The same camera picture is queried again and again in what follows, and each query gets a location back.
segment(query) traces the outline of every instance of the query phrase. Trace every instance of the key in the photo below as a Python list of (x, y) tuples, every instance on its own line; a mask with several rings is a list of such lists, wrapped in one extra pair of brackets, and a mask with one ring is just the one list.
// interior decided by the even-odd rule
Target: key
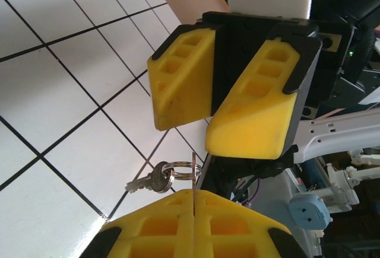
[(139, 189), (153, 190), (156, 193), (167, 192), (174, 182), (174, 169), (168, 169), (165, 174), (162, 173), (162, 168), (167, 162), (158, 163), (151, 173), (143, 178), (129, 182), (125, 186), (125, 190), (134, 193)]

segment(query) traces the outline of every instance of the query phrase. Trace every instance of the yellow foam pad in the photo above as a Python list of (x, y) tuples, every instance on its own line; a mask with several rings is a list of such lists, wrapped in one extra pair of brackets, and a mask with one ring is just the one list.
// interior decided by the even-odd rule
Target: yellow foam pad
[(279, 222), (204, 190), (181, 190), (116, 219), (108, 258), (280, 258), (268, 230)]
[(297, 97), (282, 89), (299, 58), (280, 39), (264, 42), (210, 121), (210, 154), (255, 159), (281, 155)]
[(158, 130), (210, 117), (215, 33), (209, 28), (183, 33), (158, 60), (148, 60)]

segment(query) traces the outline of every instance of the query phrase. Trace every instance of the purple wire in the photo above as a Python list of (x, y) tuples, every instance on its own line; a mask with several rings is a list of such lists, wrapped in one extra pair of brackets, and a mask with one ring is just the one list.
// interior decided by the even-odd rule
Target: purple wire
[(256, 188), (255, 193), (252, 195), (252, 197), (250, 197), (249, 199), (245, 200), (242, 203), (243, 206), (248, 206), (250, 203), (252, 203), (255, 200), (255, 198), (257, 198), (257, 194), (259, 193), (259, 189), (260, 189), (260, 181), (261, 181), (261, 179), (258, 178), (257, 179), (257, 188)]

